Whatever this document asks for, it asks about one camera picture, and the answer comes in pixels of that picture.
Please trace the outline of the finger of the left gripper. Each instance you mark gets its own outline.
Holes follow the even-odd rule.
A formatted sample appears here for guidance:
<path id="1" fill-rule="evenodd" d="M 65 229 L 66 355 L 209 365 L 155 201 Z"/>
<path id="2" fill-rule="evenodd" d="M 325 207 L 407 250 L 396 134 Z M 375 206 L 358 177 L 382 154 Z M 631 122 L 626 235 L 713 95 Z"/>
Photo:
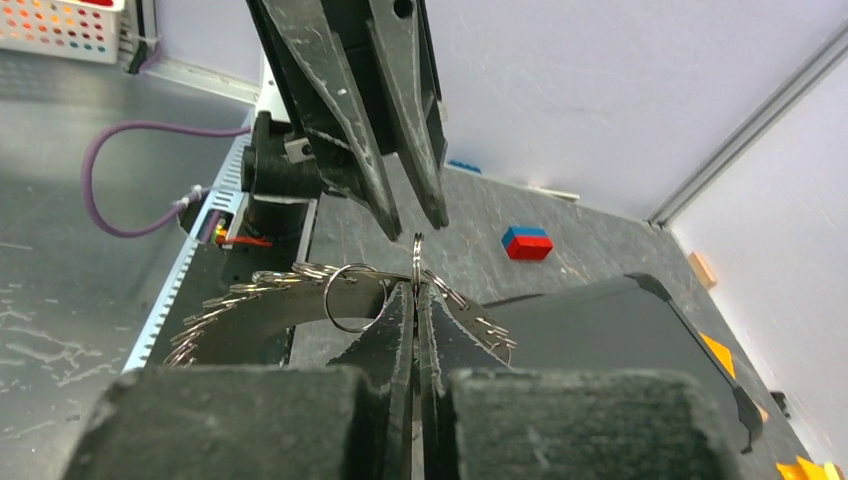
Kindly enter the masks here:
<path id="1" fill-rule="evenodd" d="M 441 229 L 449 224 L 441 180 L 447 140 L 426 9 L 421 1 L 371 1 L 369 7 L 396 151 L 424 214 Z"/>
<path id="2" fill-rule="evenodd" d="M 289 118 L 308 138 L 323 182 L 366 207 L 396 241 L 402 227 L 376 135 L 323 4 L 247 5 Z"/>

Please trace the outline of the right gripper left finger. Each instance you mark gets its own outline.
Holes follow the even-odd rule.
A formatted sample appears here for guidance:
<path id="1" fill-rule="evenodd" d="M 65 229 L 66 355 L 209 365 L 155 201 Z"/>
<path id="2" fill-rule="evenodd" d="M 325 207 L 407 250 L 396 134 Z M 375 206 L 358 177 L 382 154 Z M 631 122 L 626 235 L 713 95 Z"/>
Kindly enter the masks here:
<path id="1" fill-rule="evenodd" d="M 67 479 L 408 479 L 414 300 L 323 366 L 149 367 L 101 396 Z"/>

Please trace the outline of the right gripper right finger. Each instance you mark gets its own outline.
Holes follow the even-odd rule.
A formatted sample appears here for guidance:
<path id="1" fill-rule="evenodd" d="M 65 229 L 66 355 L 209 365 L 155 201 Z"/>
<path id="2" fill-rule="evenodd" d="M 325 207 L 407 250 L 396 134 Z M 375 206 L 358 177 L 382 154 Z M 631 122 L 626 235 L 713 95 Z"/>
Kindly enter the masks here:
<path id="1" fill-rule="evenodd" d="M 417 292 L 429 479 L 735 479 L 716 405 L 668 371 L 510 370 Z"/>

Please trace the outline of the metal disc keyring with rings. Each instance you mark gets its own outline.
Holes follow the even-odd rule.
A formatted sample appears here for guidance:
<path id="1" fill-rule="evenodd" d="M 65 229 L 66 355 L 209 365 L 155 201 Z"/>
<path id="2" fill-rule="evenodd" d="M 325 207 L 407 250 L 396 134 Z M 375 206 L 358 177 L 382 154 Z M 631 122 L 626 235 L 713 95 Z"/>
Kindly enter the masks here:
<path id="1" fill-rule="evenodd" d="M 509 331 L 479 304 L 450 287 L 422 266 L 423 236 L 413 237 L 412 271 L 408 275 L 379 271 L 364 263 L 342 267 L 296 262 L 288 272 L 257 271 L 250 282 L 235 284 L 203 302 L 186 317 L 169 341 L 167 366 L 226 365 L 259 360 L 252 348 L 290 328 L 328 321 L 336 329 L 362 334 L 386 316 L 389 297 L 399 283 L 413 292 L 425 285 L 441 294 L 451 316 L 484 350 L 510 363 L 517 343 Z"/>

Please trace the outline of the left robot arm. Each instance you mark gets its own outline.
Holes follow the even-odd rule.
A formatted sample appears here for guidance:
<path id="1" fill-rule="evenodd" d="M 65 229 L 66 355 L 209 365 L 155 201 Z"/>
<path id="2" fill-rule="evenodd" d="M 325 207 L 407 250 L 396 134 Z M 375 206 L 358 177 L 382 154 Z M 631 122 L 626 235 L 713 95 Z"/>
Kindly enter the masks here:
<path id="1" fill-rule="evenodd" d="M 449 223 L 441 171 L 442 98 L 422 1 L 252 1 L 248 5 L 286 111 L 259 108 L 242 188 L 366 207 L 386 236 L 402 231 L 384 159 L 399 157 L 436 229 Z"/>

